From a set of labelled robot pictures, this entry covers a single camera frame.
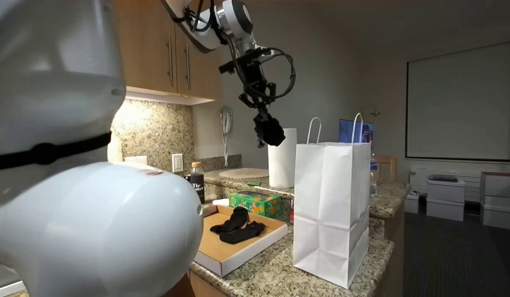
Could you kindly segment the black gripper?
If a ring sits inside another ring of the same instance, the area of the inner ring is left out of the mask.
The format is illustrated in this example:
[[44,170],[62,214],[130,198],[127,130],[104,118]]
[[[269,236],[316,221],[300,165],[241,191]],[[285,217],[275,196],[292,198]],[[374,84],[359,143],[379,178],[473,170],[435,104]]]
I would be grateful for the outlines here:
[[269,82],[260,69],[260,64],[272,56],[269,47],[247,49],[239,57],[219,66],[219,72],[236,72],[242,82],[242,92],[239,99],[252,108],[257,108],[255,115],[255,133],[257,148],[265,145],[264,141],[264,108],[275,100],[275,84]]

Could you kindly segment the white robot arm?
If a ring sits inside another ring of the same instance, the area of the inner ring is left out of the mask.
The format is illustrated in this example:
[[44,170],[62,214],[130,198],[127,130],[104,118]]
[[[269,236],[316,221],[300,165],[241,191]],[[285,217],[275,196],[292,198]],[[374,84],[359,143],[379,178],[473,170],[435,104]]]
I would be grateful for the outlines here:
[[125,89],[108,0],[0,0],[0,265],[29,297],[165,297],[194,260],[193,186],[102,153]]

